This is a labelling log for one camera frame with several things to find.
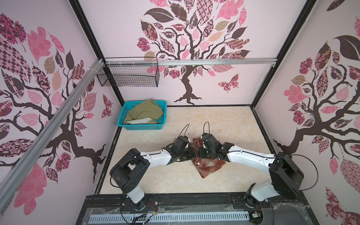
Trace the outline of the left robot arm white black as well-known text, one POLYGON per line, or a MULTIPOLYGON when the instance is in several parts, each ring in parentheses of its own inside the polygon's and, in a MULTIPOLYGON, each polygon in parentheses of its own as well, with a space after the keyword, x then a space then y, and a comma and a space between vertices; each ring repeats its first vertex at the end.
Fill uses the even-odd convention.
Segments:
POLYGON ((126 194, 132 203, 140 205, 145 203, 145 193, 139 183, 148 169, 188 161, 194 156, 187 136, 177 137, 159 151, 140 152, 133 148, 111 168, 110 183, 126 194))

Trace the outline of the red plaid skirt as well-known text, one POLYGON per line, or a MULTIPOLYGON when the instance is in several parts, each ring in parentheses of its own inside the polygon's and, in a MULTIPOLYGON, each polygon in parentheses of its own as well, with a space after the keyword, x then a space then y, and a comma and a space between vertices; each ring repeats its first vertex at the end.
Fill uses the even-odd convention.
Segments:
POLYGON ((200 138, 194 138, 190 144, 194 153, 191 161, 203 179, 218 171, 226 164, 224 160, 200 158, 200 149, 203 147, 200 138))

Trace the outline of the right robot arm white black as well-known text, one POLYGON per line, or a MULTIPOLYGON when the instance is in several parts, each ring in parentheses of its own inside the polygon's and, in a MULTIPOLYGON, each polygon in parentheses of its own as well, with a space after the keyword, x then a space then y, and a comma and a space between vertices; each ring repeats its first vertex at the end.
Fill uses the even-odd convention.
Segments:
POLYGON ((289 155, 282 152, 276 155, 259 153, 229 142, 221 144, 209 133, 204 133, 201 141, 201 158, 244 164, 270 176, 268 180, 249 187, 245 196, 248 202, 262 202, 277 196, 290 200, 297 197, 304 174, 289 155))

